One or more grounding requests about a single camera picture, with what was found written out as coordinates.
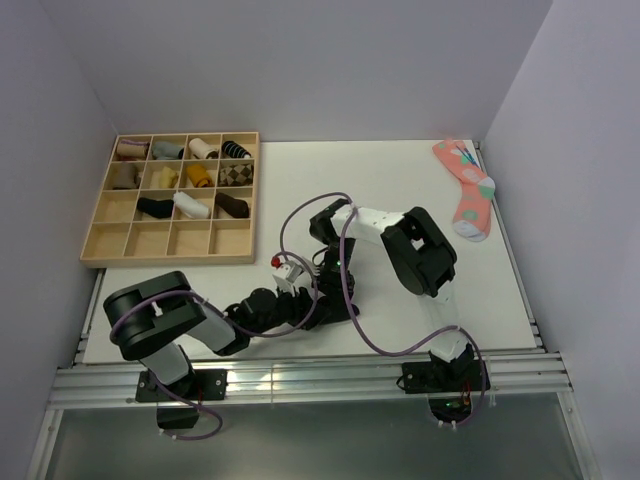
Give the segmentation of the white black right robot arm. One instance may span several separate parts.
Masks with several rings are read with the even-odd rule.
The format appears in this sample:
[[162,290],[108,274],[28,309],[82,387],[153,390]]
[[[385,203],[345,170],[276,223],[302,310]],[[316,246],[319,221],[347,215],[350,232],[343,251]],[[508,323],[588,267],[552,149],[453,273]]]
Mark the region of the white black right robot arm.
[[400,284],[419,300],[432,333],[416,345],[395,353],[403,356],[429,343],[435,383],[452,390],[462,383],[474,361],[474,343],[458,326],[453,281],[457,254],[438,225],[422,207],[405,213],[356,208],[337,200],[310,220],[310,235],[338,254],[329,265],[339,274],[341,303],[362,338],[351,303],[347,267],[356,241],[384,249]]

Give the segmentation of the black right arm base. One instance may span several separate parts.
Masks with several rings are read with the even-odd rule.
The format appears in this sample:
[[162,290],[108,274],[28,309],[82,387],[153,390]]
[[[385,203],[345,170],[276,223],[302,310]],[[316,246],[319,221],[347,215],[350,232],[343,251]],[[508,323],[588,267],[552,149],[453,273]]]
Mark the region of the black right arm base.
[[484,364],[471,360],[461,367],[433,357],[426,362],[405,362],[396,385],[408,395],[429,395],[429,409],[438,422],[459,424],[473,413],[474,393],[490,389]]

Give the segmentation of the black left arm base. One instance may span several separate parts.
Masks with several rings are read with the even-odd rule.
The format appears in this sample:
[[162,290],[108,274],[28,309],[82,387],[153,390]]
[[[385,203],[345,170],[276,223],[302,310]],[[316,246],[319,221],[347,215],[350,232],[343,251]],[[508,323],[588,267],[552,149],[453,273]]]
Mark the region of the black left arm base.
[[182,433],[196,425],[200,413],[178,397],[199,405],[204,401],[221,401],[226,387],[225,369],[191,369],[184,378],[170,385],[160,384],[150,370],[145,370],[139,375],[134,399],[139,404],[157,404],[157,426]]

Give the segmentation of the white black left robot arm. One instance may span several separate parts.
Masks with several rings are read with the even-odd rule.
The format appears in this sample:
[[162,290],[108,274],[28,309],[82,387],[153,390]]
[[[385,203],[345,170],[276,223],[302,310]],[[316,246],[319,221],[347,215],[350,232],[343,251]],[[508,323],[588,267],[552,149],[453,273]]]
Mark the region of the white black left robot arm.
[[196,294],[181,271],[172,271],[111,294],[103,303],[110,341],[124,359],[149,371],[144,390],[161,389],[172,399],[193,397],[202,387],[176,340],[190,336],[217,356],[246,349],[256,337],[288,325],[310,330],[330,317],[328,300],[304,287],[258,288],[221,311]]

